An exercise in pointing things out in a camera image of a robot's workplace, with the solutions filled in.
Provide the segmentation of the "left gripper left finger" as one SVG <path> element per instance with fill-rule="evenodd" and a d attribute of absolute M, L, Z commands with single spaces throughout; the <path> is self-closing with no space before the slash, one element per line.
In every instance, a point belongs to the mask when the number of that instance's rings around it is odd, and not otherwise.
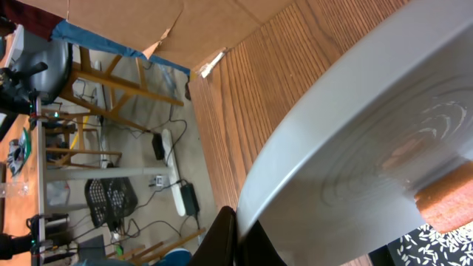
<path fill-rule="evenodd" d="M 237 246 L 236 213 L 222 207 L 188 266 L 233 266 Z"/>

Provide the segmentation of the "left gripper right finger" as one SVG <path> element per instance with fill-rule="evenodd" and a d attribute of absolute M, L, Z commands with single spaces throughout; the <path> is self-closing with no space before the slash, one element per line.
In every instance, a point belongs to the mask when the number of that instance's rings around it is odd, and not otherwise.
<path fill-rule="evenodd" d="M 237 245 L 236 251 L 237 266 L 286 266 L 259 221 Z"/>

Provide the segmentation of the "grey round plate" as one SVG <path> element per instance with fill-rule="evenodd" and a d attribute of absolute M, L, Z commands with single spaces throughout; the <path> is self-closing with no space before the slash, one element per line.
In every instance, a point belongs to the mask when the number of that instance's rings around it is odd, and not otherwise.
<path fill-rule="evenodd" d="M 292 265 L 341 265 L 423 224 L 414 195 L 472 157 L 472 2 L 411 1 L 344 53 L 274 130 L 242 188 Z"/>

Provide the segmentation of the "orange sponge cube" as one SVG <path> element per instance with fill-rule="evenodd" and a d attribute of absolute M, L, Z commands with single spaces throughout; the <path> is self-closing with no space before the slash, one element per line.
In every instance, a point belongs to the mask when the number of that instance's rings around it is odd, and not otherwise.
<path fill-rule="evenodd" d="M 422 218 L 439 233 L 472 222 L 472 162 L 464 163 L 415 195 Z"/>

